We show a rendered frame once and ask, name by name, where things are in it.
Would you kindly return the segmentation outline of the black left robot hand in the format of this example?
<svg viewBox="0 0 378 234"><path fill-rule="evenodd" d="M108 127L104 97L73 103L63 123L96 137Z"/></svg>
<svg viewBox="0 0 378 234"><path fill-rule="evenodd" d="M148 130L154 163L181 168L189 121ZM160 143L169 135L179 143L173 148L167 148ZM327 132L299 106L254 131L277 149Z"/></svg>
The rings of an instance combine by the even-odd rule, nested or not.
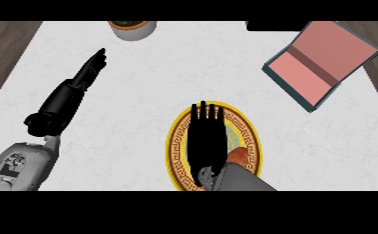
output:
<svg viewBox="0 0 378 234"><path fill-rule="evenodd" d="M36 137L58 136L77 113L85 94L107 66L105 49L86 61L73 79L67 79L49 95L39 112L31 114L24 124L29 134Z"/></svg>

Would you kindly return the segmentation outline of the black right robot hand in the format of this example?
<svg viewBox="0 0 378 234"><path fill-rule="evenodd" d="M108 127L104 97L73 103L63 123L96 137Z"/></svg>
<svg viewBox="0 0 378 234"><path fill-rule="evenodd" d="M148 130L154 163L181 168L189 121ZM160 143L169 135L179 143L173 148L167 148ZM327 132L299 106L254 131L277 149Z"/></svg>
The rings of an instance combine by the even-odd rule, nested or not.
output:
<svg viewBox="0 0 378 234"><path fill-rule="evenodd" d="M192 105L191 123L188 129L188 162L191 174L198 187L200 172L210 167L215 175L228 160L228 133L225 125L225 110L215 104L201 102L201 107Z"/></svg>

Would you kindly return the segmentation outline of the yellow patterned plate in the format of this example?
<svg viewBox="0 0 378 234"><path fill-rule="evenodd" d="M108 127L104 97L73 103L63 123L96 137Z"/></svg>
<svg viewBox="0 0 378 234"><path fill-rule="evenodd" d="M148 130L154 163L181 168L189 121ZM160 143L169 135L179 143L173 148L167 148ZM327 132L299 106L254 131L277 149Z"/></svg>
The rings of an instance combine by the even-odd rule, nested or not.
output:
<svg viewBox="0 0 378 234"><path fill-rule="evenodd" d="M218 101L209 101L207 105L215 105L216 109L223 108L225 110L228 152L232 153L240 147L247 149L246 168L256 176L260 176L263 147L252 121L232 105ZM179 191L204 190L195 185L187 159L191 111L192 108L188 108L178 116L166 139L166 167L173 185Z"/></svg>

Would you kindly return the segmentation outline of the pink open box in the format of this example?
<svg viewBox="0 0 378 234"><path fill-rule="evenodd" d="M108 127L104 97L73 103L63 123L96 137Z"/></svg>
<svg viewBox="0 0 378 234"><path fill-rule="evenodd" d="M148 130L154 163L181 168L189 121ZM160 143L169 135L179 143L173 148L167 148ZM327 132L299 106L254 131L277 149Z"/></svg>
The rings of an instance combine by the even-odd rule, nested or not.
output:
<svg viewBox="0 0 378 234"><path fill-rule="evenodd" d="M378 46L339 21L311 21L263 72L314 112L345 79L378 56Z"/></svg>

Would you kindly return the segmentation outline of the white plant pot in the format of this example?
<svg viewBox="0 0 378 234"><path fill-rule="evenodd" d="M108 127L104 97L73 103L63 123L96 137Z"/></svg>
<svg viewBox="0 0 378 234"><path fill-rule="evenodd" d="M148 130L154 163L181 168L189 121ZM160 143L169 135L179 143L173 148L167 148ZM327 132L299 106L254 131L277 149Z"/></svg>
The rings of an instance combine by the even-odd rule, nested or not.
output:
<svg viewBox="0 0 378 234"><path fill-rule="evenodd" d="M110 26L116 36L125 41L139 41L145 39L156 31L156 21L129 21L122 26L116 21L110 21Z"/></svg>

